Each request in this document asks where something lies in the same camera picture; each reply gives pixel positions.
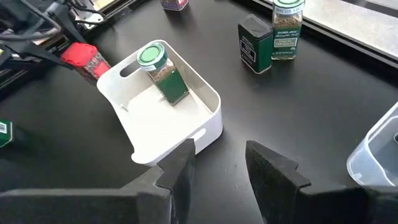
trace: cable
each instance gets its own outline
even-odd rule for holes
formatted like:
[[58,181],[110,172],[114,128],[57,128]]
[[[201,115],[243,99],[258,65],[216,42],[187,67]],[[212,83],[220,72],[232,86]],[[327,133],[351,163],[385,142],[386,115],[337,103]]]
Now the cable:
[[24,41],[24,40],[37,40],[37,39],[44,39],[47,37],[52,37],[56,34],[59,34],[62,30],[61,26],[58,25],[54,20],[49,18],[46,13],[40,12],[38,9],[36,9],[33,5],[31,5],[29,2],[26,0],[21,0],[21,2],[27,6],[34,14],[39,16],[40,18],[50,22],[55,29],[51,29],[43,34],[21,34],[21,35],[16,35],[16,34],[0,34],[0,40],[5,40],[5,41]]
[[102,12],[99,12],[97,10],[94,9],[87,9],[87,7],[82,7],[82,6],[78,6],[75,2],[73,2],[73,0],[68,0],[68,2],[77,10],[79,11],[83,11],[83,12],[91,12],[91,13],[95,13],[95,14],[99,14],[100,16],[102,16],[104,19],[101,22],[89,22],[89,21],[81,21],[81,20],[75,20],[72,21],[75,24],[91,24],[91,25],[100,25],[100,24],[104,24],[106,22],[106,20],[108,19],[106,17],[105,14],[103,14]]

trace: glass jar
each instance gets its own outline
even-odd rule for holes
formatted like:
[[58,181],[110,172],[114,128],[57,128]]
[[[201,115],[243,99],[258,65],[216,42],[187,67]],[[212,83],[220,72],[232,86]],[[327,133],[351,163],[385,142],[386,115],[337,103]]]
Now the glass jar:
[[272,28],[274,30],[273,60],[296,57],[303,22],[304,0],[274,0]]
[[171,105],[176,105],[188,95],[188,88],[180,72],[162,44],[152,43],[145,47],[137,54],[137,61]]

